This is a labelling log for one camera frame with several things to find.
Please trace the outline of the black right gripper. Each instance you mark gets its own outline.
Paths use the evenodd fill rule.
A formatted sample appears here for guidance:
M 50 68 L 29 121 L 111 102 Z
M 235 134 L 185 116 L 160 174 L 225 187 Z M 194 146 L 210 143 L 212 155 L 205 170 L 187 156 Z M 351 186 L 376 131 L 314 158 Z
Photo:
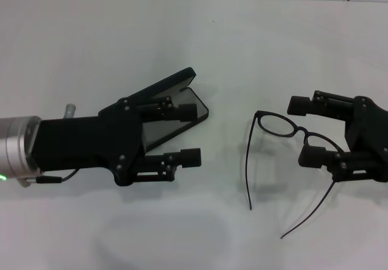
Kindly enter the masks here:
M 366 96 L 353 98 L 316 90 L 312 99 L 292 96 L 287 108 L 289 115 L 319 115 L 346 123 L 346 142 L 351 152 L 370 154 L 379 164 L 368 169 L 373 180 L 387 182 L 387 111 Z M 323 166 L 332 174 L 334 182 L 358 181 L 347 168 L 344 154 L 324 147 L 304 145 L 298 158 L 301 167 L 320 169 Z

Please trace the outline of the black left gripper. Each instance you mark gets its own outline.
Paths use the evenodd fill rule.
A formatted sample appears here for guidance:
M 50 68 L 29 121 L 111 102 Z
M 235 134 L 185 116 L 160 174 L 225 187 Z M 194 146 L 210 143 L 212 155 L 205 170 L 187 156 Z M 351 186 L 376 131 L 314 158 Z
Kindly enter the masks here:
M 101 167 L 118 186 L 136 180 L 133 162 L 145 154 L 142 113 L 118 104 L 97 116 L 44 120 L 39 124 L 32 159 L 43 172 Z

